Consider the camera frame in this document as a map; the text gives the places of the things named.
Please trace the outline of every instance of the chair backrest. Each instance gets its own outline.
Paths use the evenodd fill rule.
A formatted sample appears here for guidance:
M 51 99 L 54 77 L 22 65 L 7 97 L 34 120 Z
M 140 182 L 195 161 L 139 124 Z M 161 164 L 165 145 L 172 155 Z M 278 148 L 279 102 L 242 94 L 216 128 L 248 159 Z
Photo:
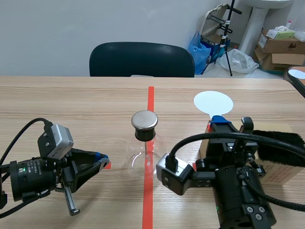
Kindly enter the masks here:
M 146 42 L 111 42 L 90 56 L 90 76 L 194 77 L 192 55 L 181 47 Z

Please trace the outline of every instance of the bolt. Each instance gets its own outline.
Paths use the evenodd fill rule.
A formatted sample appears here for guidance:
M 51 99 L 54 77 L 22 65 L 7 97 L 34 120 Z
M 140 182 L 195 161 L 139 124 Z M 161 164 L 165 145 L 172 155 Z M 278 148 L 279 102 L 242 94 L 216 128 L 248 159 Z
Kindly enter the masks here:
M 248 157 L 247 158 L 247 162 L 253 162 L 253 161 L 254 161 L 253 157 Z
M 263 207 L 259 207 L 258 209 L 259 209 L 259 211 L 262 212 L 262 213 L 265 213 L 265 212 L 266 212 L 265 208 L 263 208 Z
M 250 212 L 250 213 L 254 212 L 252 207 L 247 207 L 247 211 Z
M 256 215 L 255 215 L 255 218 L 256 218 L 257 220 L 262 220 L 262 219 L 263 219 L 263 217 L 262 217 L 260 214 L 256 214 Z

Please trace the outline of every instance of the white plastic bag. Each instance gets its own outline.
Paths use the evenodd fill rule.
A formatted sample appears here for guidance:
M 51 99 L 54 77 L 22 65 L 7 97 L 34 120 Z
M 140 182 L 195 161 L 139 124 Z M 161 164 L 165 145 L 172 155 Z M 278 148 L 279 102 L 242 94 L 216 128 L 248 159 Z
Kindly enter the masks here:
M 231 70 L 234 72 L 251 73 L 259 66 L 259 64 L 255 63 L 250 56 L 237 49 L 229 51 L 228 57 Z M 229 70 L 228 61 L 225 54 L 221 58 L 217 59 L 216 65 Z
M 295 31 L 295 38 L 301 42 L 305 42 L 305 31 L 304 30 Z

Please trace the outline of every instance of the sink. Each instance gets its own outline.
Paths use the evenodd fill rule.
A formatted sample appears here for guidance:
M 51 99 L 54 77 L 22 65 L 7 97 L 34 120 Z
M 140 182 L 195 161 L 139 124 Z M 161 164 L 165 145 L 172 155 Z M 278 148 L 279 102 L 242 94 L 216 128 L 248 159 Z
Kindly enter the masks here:
M 287 6 L 292 1 L 293 0 L 244 0 L 244 3 L 256 8 L 278 9 Z
M 283 8 L 293 0 L 242 0 L 252 6 L 252 14 L 244 33 L 239 50 L 247 55 L 252 55 L 259 39 L 269 9 Z

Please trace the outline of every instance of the tripod stand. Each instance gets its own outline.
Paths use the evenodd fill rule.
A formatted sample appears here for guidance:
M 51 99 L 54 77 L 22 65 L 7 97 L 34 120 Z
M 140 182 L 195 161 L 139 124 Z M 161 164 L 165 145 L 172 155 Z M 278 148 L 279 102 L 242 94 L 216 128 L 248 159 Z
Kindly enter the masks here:
M 228 19 L 226 21 L 223 22 L 222 19 L 219 19 L 215 16 L 211 16 L 210 18 L 208 19 L 211 19 L 215 22 L 219 22 L 219 28 L 220 29 L 223 29 L 224 28 L 224 34 L 223 34 L 223 37 L 220 41 L 220 45 L 217 49 L 217 51 L 215 52 L 215 54 L 213 55 L 213 57 L 211 58 L 211 61 L 208 62 L 208 64 L 206 65 L 205 69 L 203 70 L 203 72 L 201 73 L 201 75 L 204 73 L 204 71 L 207 69 L 207 67 L 209 66 L 209 64 L 211 64 L 212 60 L 214 59 L 215 55 L 216 56 L 216 59 L 214 61 L 214 64 L 216 64 L 216 60 L 219 56 L 219 53 L 220 53 L 220 50 L 221 48 L 224 48 L 224 52 L 225 52 L 225 55 L 227 57 L 227 61 L 228 61 L 228 65 L 229 65 L 229 70 L 230 70 L 230 75 L 233 76 L 232 74 L 232 70 L 231 70 L 231 66 L 230 66 L 230 62 L 229 62 L 229 57 L 228 57 L 228 33 L 232 33 L 232 30 L 229 29 L 229 25 L 230 25 L 230 20 L 231 20 L 231 15 L 232 15 L 232 12 L 235 12 L 235 13 L 238 13 L 238 14 L 242 14 L 241 11 L 237 10 L 234 8 L 234 3 L 235 3 L 235 0 L 232 0 L 232 3 L 231 5 L 227 5 L 227 9 L 229 9 L 229 16 L 228 16 Z

